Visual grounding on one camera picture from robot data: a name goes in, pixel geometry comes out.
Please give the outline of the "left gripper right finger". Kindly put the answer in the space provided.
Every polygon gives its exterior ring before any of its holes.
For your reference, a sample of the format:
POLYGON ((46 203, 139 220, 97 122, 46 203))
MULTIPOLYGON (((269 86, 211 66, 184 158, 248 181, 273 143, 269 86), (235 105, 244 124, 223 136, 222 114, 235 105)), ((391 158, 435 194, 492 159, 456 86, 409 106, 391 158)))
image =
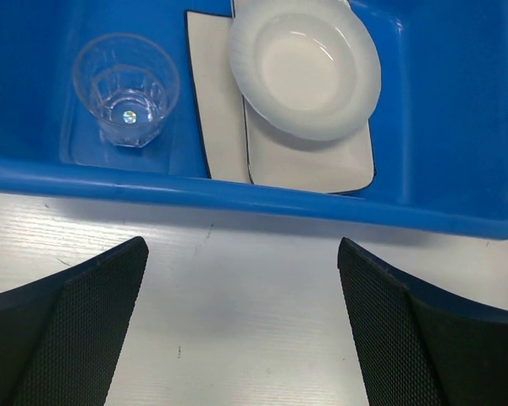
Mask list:
POLYGON ((348 238, 337 266, 371 405, 508 405, 508 310, 414 277, 348 238))

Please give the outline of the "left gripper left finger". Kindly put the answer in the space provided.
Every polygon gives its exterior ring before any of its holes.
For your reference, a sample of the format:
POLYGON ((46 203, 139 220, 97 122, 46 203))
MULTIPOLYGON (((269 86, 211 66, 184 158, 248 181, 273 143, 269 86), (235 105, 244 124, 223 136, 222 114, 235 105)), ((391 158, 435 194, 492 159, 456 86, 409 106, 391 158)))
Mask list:
POLYGON ((132 238, 0 293, 0 405, 103 405, 149 249, 132 238))

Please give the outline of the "small rectangular white dish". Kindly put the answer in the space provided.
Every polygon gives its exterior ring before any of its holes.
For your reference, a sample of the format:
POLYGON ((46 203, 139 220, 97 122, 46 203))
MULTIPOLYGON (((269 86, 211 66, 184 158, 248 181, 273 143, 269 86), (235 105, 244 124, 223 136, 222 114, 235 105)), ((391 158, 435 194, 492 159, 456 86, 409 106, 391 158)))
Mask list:
POLYGON ((303 140, 276 129, 243 100, 247 164, 254 184, 337 194, 364 189, 373 181, 369 119, 363 129, 340 140, 303 140))

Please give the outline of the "clear plastic cup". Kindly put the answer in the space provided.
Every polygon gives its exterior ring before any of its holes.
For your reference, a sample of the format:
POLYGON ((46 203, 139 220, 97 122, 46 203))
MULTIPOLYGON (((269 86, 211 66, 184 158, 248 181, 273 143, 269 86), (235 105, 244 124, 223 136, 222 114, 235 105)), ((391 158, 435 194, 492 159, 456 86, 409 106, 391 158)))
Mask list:
POLYGON ((154 41, 110 33, 84 45, 72 71, 75 93, 97 121, 100 135, 118 147, 155 140, 179 100, 173 59, 154 41))

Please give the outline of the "large square white plate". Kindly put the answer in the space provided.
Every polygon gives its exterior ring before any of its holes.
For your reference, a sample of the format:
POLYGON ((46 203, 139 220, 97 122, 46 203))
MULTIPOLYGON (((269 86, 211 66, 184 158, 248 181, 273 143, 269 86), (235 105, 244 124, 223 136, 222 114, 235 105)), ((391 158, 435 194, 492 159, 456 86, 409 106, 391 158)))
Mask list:
POLYGON ((190 72, 209 177, 251 182, 243 99, 228 57, 230 17, 185 12, 190 72))

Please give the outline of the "white round bowl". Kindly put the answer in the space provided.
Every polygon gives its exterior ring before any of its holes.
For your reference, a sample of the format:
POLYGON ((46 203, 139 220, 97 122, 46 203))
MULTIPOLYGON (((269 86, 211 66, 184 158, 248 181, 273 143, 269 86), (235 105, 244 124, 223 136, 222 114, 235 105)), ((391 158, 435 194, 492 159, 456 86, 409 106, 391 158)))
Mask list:
POLYGON ((373 38, 346 1, 235 6, 229 65, 249 105, 303 140, 340 140, 363 129, 382 87, 373 38))

